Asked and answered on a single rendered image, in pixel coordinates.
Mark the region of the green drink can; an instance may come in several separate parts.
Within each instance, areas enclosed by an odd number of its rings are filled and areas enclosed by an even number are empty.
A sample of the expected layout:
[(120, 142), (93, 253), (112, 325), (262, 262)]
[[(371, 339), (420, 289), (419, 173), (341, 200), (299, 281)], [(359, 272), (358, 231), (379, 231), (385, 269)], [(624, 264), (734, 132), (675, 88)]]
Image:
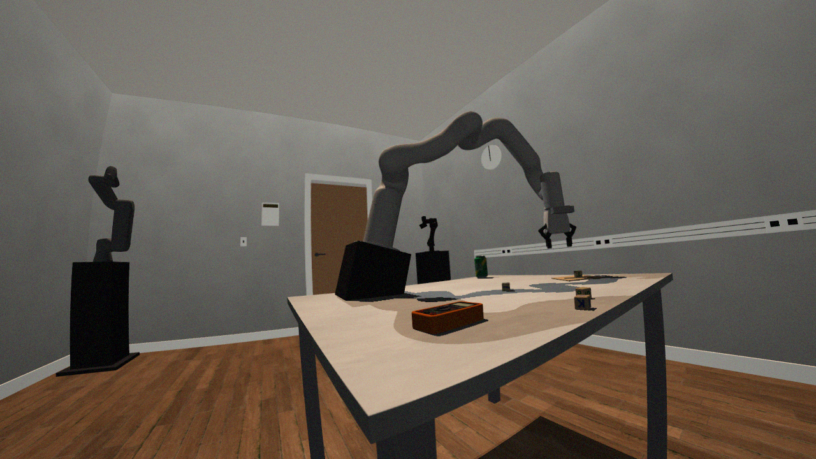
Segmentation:
[(475, 261), (476, 277), (478, 279), (486, 278), (488, 276), (486, 256), (476, 256), (474, 261)]

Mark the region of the tan flat mat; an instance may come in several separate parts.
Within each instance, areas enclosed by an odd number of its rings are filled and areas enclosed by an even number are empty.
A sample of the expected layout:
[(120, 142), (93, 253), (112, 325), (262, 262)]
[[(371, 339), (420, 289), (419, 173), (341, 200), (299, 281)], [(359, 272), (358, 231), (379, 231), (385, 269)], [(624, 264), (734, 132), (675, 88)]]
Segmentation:
[(596, 279), (596, 278), (602, 278), (602, 277), (600, 277), (600, 276), (592, 276), (592, 275), (584, 275), (584, 274), (582, 274), (582, 276), (583, 276), (583, 278), (574, 278), (574, 275), (573, 275), (573, 276), (566, 276), (566, 277), (552, 278), (552, 279), (556, 279), (556, 280), (565, 280), (565, 281), (574, 281), (574, 280), (585, 280), (585, 279)]

